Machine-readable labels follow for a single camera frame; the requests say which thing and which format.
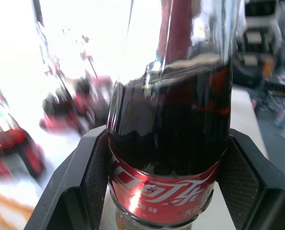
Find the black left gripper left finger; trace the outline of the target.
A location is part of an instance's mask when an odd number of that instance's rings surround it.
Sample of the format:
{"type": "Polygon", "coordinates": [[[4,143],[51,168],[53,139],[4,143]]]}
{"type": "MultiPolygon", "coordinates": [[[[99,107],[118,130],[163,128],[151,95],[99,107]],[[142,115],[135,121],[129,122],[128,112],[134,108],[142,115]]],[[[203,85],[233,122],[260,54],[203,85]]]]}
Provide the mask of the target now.
{"type": "Polygon", "coordinates": [[[101,126],[54,171],[25,229],[99,229],[107,183],[108,135],[101,126]]]}

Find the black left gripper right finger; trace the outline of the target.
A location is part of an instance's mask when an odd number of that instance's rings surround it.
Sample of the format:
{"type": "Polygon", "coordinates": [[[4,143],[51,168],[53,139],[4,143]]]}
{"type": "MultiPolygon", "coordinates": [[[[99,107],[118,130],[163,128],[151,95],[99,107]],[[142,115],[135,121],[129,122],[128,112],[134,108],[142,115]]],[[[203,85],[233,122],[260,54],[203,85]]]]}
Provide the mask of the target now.
{"type": "Polygon", "coordinates": [[[285,175],[234,129],[217,181],[237,230],[285,230],[285,175]]]}

